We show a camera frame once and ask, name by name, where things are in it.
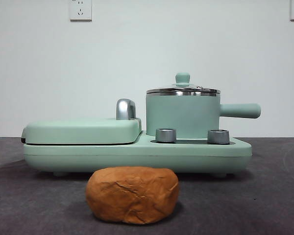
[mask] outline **chrome handle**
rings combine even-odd
[[[130,120],[136,118],[136,108],[134,101],[130,99],[119,99],[117,102],[117,120]]]

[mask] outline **mint green appliance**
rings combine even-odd
[[[257,118],[259,105],[220,105],[220,91],[194,87],[189,77],[147,91],[147,131],[129,99],[117,102],[115,118],[30,123],[22,134],[26,162],[57,176],[121,165],[217,176],[245,169],[251,145],[219,130],[219,117]]]

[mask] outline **sandwich maker lid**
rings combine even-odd
[[[139,118],[38,121],[23,130],[22,142],[36,145],[124,144],[134,142],[141,130]]]

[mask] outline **gray table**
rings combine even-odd
[[[178,174],[173,214],[138,226],[96,219],[85,202],[91,174],[56,178],[27,166],[19,138],[0,138],[0,235],[294,234],[294,138],[242,138],[247,169],[225,179]]]

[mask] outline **white wall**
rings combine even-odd
[[[222,103],[259,103],[259,119],[222,117],[235,137],[294,137],[289,0],[93,0],[90,23],[68,0],[0,0],[0,136],[40,119],[114,117],[187,71]]]

